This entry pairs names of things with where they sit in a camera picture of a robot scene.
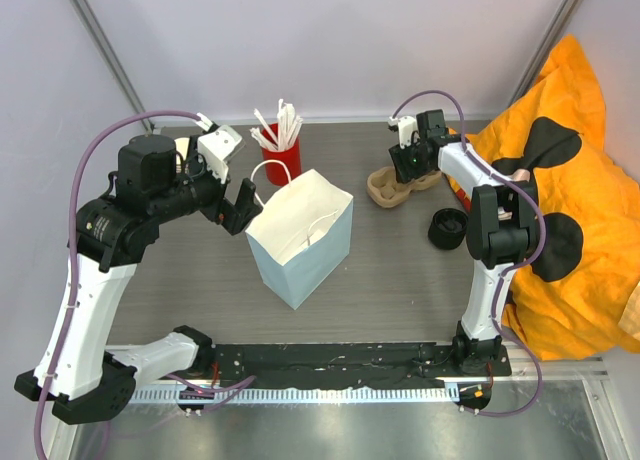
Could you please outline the light blue paper bag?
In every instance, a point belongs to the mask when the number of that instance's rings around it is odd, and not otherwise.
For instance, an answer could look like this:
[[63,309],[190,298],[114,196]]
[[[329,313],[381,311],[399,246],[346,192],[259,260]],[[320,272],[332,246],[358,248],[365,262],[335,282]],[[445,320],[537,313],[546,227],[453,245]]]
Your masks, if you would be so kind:
[[246,229],[263,283],[296,310],[347,257],[354,197],[314,169],[298,177],[274,160],[287,183]]

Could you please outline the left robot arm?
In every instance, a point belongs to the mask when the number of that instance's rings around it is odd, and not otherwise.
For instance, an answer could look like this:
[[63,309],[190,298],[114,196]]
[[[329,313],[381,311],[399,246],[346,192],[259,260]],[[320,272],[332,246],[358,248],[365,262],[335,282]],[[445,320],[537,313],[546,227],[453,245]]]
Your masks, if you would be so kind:
[[65,289],[76,299],[65,299],[59,311],[73,318],[47,395],[59,420],[106,422],[139,387],[175,372],[200,379],[211,371],[213,342],[192,327],[179,326],[129,353],[108,352],[106,341],[124,290],[162,224],[200,212],[236,235],[261,212],[250,179],[235,202],[225,197],[229,162],[242,146],[242,137],[222,125],[189,137],[185,155],[162,135],[134,137],[119,150],[108,190],[76,215],[78,277]]

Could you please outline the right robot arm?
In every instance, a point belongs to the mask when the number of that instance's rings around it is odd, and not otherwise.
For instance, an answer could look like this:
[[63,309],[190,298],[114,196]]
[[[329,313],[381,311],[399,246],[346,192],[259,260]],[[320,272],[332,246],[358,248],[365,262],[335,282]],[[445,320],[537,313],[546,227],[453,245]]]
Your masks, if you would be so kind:
[[449,132],[440,110],[392,116],[388,125],[398,134],[389,149],[398,182],[440,171],[470,199],[466,245],[474,275],[451,362],[462,374],[480,374],[500,356],[501,315],[515,272],[541,242],[535,188],[507,179],[482,160],[466,137]]

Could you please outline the brown paper coffee cup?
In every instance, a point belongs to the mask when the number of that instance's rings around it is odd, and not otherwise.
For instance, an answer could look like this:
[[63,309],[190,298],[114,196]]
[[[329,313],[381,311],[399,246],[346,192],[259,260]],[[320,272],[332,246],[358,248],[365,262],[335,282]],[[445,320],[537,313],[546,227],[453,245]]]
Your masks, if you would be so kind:
[[188,137],[180,137],[174,140],[176,147],[176,168],[177,171],[180,172],[184,168],[185,161],[188,157],[189,151],[189,142],[190,139]]

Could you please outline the brown pulp cup carrier stack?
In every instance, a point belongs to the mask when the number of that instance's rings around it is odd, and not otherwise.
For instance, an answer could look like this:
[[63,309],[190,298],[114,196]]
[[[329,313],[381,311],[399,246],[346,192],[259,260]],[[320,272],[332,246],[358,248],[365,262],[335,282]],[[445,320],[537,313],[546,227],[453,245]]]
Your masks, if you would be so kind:
[[411,193],[425,191],[435,186],[441,178],[442,173],[436,171],[403,184],[396,179],[394,167],[386,166],[368,176],[366,190],[378,206],[391,209],[404,203]]

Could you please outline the red plastic cup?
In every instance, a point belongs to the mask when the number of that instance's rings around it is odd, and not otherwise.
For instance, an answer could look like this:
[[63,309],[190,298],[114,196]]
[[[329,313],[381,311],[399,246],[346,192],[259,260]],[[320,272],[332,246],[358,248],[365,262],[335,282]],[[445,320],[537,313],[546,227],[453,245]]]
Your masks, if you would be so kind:
[[[301,156],[299,139],[295,140],[293,146],[285,151],[271,151],[266,148],[261,148],[262,156],[264,160],[279,160],[283,162],[291,175],[292,179],[295,179],[302,173],[301,168]],[[284,186],[288,183],[288,177],[280,164],[268,163],[265,166],[267,179],[276,186]]]

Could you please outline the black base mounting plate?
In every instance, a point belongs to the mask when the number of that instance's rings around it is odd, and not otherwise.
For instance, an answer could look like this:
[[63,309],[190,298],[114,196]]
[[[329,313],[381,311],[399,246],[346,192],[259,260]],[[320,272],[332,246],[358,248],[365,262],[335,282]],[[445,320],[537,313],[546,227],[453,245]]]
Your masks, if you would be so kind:
[[218,344],[209,371],[222,386],[249,376],[258,389],[346,390],[439,387],[446,378],[508,377],[505,347],[491,360],[459,360],[450,344]]

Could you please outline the orange cartoon pillow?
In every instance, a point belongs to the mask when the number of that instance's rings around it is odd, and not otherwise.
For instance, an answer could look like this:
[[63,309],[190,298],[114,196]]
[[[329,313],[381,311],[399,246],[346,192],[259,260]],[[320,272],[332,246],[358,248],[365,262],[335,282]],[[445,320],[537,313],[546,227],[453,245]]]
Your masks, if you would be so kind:
[[503,175],[526,170],[546,224],[502,321],[543,361],[638,340],[620,319],[639,283],[639,186],[605,151],[606,105],[578,40],[564,37],[533,87],[469,140]]

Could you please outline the right aluminium frame post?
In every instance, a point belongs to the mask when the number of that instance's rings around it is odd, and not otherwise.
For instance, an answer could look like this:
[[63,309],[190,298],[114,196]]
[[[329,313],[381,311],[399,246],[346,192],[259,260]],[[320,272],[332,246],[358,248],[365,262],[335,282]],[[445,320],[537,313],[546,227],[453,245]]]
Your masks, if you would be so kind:
[[563,32],[570,24],[571,19],[576,14],[583,1],[584,0],[561,1],[550,21],[550,24],[544,32],[542,40],[539,42],[533,56],[528,62],[527,67],[508,102],[509,105],[518,101],[533,86],[548,55],[557,42],[562,38]]

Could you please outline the aluminium frame post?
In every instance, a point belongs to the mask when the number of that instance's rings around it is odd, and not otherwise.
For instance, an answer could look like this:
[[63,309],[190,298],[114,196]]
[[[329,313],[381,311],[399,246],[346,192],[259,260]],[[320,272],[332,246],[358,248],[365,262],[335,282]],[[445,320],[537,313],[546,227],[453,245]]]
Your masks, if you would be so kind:
[[570,24],[571,19],[576,14],[583,1],[584,0],[561,1],[550,21],[550,24],[544,32],[542,40],[539,42],[533,56],[528,62],[527,67],[508,102],[509,105],[518,101],[533,86],[548,55],[557,42],[562,38],[563,32]]
[[105,33],[98,17],[88,0],[69,0],[75,10],[80,23],[83,25],[103,63],[109,70],[113,80],[123,94],[129,106],[136,114],[146,111],[143,102],[136,92],[129,76],[127,75],[116,51]]

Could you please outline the left aluminium frame post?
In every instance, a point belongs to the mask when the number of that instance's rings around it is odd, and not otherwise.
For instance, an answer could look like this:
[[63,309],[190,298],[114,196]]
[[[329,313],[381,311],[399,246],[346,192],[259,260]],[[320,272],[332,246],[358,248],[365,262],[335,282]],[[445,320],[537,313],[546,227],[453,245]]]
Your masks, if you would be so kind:
[[113,80],[123,94],[129,106],[136,114],[146,111],[143,102],[136,92],[129,76],[127,75],[116,51],[105,33],[98,17],[88,0],[69,0],[75,10],[80,23],[83,25],[103,63],[109,70]]

